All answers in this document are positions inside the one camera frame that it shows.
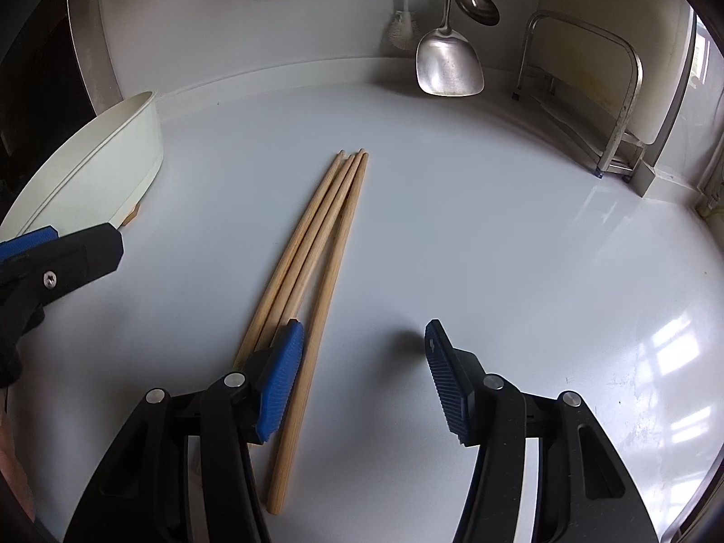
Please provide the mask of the wooden chopstick three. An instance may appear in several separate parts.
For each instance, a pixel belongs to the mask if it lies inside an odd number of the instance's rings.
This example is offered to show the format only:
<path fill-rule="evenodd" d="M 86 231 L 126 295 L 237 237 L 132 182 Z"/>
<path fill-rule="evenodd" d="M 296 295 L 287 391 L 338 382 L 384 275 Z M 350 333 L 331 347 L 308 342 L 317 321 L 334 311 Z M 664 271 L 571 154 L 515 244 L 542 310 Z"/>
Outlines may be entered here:
<path fill-rule="evenodd" d="M 307 294 L 310 280 L 329 243 L 346 196 L 351 190 L 352 180 L 360 167 L 361 159 L 362 152 L 346 154 L 343 164 L 338 168 L 338 172 L 305 233 L 305 238 L 300 243 L 291 267 L 288 268 L 255 348 L 262 349 L 269 346 L 277 329 L 288 320 L 296 318 L 303 298 Z"/>

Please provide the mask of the wooden chopstick one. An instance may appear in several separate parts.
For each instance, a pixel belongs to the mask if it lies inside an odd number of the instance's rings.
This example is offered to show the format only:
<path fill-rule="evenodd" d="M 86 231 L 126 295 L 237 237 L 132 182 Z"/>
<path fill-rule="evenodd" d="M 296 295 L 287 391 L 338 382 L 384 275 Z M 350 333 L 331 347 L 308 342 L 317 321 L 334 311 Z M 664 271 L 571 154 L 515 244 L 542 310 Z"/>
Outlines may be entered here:
<path fill-rule="evenodd" d="M 296 256 L 300 243 L 303 238 L 305 238 L 305 233 L 307 233 L 310 223 L 312 223 L 313 217 L 315 216 L 315 213 L 317 213 L 319 206 L 322 203 L 334 176 L 338 172 L 338 168 L 340 168 L 341 164 L 343 164 L 345 157 L 345 152 L 338 151 L 333 159 L 333 162 L 331 162 L 329 168 L 326 169 L 323 179 L 320 180 L 317 189 L 315 189 L 314 194 L 310 198 L 308 205 L 305 208 L 305 212 L 303 212 L 302 216 L 300 216 L 300 220 L 298 221 L 295 230 L 293 230 L 286 248 L 283 249 L 280 259 L 277 261 L 274 271 L 271 273 L 270 280 L 267 282 L 264 292 L 262 292 L 262 297 L 259 300 L 257 309 L 255 309 L 254 314 L 250 319 L 247 330 L 244 332 L 241 343 L 237 349 L 236 356 L 233 358 L 233 369 L 241 368 L 243 360 L 245 360 L 245 358 L 253 352 L 255 344 L 257 344 L 258 338 L 262 334 L 262 328 L 264 327 L 267 315 L 270 313 L 272 303 L 274 303 L 282 282 L 287 275 L 288 268 L 291 267 L 291 263 L 293 258 Z"/>

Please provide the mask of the wooden chopstick four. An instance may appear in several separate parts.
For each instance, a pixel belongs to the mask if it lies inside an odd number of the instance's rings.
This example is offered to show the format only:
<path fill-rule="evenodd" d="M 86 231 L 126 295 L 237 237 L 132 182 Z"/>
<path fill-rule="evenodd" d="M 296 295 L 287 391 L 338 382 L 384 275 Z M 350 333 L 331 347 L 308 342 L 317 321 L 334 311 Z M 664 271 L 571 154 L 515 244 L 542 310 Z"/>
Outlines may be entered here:
<path fill-rule="evenodd" d="M 331 238 L 322 256 L 326 256 L 322 278 L 319 281 L 317 298 L 314 300 L 312 315 L 307 329 L 305 351 L 300 362 L 300 371 L 290 401 L 288 401 L 285 421 L 279 436 L 274 462 L 270 466 L 269 488 L 266 495 L 266 509 L 272 515 L 280 515 L 285 506 L 288 486 L 291 481 L 293 462 L 297 451 L 300 429 L 305 419 L 309 391 L 313 384 L 315 365 L 317 365 L 320 344 L 324 335 L 326 320 L 333 299 L 338 272 L 340 272 L 343 252 L 345 251 L 348 233 L 352 226 L 362 191 L 364 174 L 366 174 L 369 154 L 362 152 L 360 167 L 352 180 L 351 190 L 343 203 L 340 216 L 333 228 Z"/>

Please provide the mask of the wooden chopstick two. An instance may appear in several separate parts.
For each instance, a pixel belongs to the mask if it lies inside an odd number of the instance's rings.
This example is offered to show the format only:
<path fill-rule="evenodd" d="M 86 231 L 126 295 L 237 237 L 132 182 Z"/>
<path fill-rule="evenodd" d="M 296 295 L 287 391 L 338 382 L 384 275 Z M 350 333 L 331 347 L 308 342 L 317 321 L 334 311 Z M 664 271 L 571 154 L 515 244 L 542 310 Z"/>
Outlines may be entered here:
<path fill-rule="evenodd" d="M 233 363 L 236 368 L 241 368 L 250 354 L 269 346 L 282 324 L 296 318 L 343 195 L 351 184 L 350 169 L 355 160 L 355 154 L 347 156 L 343 151 L 338 152 L 314 191 L 262 292 L 238 348 Z"/>

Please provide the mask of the white round basin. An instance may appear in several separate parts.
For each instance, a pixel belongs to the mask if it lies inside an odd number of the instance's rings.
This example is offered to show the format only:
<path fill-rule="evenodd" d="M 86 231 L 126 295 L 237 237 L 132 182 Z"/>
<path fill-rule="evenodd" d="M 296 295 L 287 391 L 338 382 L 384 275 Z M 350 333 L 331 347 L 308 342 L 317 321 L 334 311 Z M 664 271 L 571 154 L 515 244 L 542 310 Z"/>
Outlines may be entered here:
<path fill-rule="evenodd" d="M 65 235 L 120 227 L 143 200 L 163 163 L 156 96 L 133 95 L 64 142 L 19 193 L 1 222 L 1 239 L 44 227 Z"/>

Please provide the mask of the stainless steel rack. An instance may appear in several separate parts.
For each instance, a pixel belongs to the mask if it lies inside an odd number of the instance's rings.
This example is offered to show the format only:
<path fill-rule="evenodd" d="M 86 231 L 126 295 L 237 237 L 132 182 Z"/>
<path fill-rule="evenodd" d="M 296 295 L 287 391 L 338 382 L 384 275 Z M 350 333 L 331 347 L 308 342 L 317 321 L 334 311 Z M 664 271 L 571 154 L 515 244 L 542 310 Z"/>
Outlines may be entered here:
<path fill-rule="evenodd" d="M 512 98 L 529 97 L 593 161 L 596 176 L 628 180 L 645 143 L 629 131 L 643 86 L 641 55 L 624 37 L 560 11 L 525 27 Z"/>

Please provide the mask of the steel wok spatula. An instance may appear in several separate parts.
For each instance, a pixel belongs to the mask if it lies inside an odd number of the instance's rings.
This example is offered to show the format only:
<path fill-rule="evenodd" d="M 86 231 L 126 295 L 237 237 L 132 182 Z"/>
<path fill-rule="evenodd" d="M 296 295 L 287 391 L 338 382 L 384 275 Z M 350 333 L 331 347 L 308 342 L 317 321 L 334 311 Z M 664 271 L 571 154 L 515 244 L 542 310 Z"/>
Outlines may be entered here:
<path fill-rule="evenodd" d="M 485 76 L 474 47 L 450 24 L 452 4 L 444 0 L 441 23 L 417 44 L 416 80 L 426 95 L 472 97 L 485 88 Z"/>

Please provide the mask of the white dish brush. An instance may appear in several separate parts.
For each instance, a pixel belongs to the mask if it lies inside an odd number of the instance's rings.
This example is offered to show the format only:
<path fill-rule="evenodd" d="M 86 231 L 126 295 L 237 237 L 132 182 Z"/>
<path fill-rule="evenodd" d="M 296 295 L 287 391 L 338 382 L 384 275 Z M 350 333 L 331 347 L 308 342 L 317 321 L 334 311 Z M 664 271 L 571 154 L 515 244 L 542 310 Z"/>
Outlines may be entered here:
<path fill-rule="evenodd" d="M 410 9 L 410 0 L 401 0 L 401 9 L 394 12 L 388 28 L 391 45 L 403 52 L 413 52 L 419 41 L 419 33 Z"/>

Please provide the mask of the steel ladle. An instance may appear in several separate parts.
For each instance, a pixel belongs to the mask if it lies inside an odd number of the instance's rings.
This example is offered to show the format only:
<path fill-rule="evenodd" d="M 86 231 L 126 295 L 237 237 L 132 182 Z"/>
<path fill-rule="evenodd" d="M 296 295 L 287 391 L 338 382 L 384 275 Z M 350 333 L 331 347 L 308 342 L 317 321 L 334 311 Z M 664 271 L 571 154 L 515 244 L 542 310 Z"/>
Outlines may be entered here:
<path fill-rule="evenodd" d="M 493 27 L 500 23 L 500 12 L 492 0 L 455 0 L 459 9 L 482 26 Z"/>

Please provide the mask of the white cutting board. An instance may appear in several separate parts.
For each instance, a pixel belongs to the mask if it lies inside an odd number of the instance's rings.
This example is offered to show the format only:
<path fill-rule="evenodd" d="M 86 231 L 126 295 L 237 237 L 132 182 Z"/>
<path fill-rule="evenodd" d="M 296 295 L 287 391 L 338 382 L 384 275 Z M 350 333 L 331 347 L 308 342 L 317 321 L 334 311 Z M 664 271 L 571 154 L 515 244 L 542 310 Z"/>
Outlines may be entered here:
<path fill-rule="evenodd" d="M 540 10 L 560 11 L 610 29 L 641 55 L 644 79 L 629 131 L 645 145 L 658 138 L 674 99 L 688 52 L 692 10 L 686 0 L 540 0 Z"/>

